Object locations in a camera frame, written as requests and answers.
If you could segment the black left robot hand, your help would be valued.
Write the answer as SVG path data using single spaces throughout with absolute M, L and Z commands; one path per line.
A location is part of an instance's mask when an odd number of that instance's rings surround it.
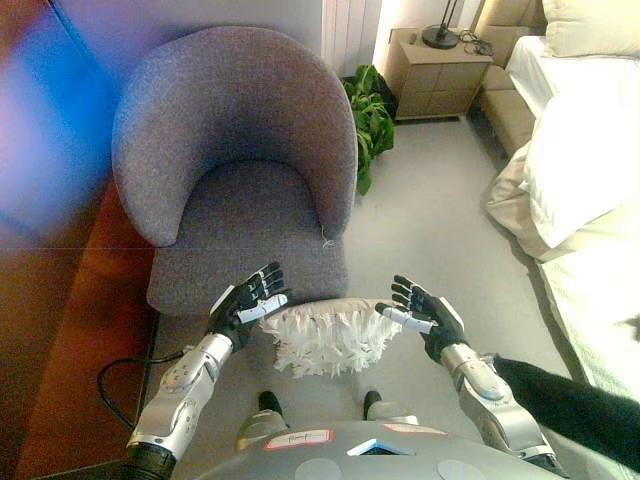
M 289 297 L 280 264 L 269 263 L 225 290 L 211 307 L 206 332 L 226 336 L 238 352 L 248 344 L 254 323 L 286 305 Z

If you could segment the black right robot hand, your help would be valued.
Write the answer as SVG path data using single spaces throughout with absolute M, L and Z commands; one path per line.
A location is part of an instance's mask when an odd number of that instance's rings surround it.
M 431 295 L 414 281 L 395 275 L 391 285 L 394 305 L 378 302 L 378 314 L 417 330 L 427 355 L 437 363 L 448 346 L 466 344 L 464 322 L 444 297 Z

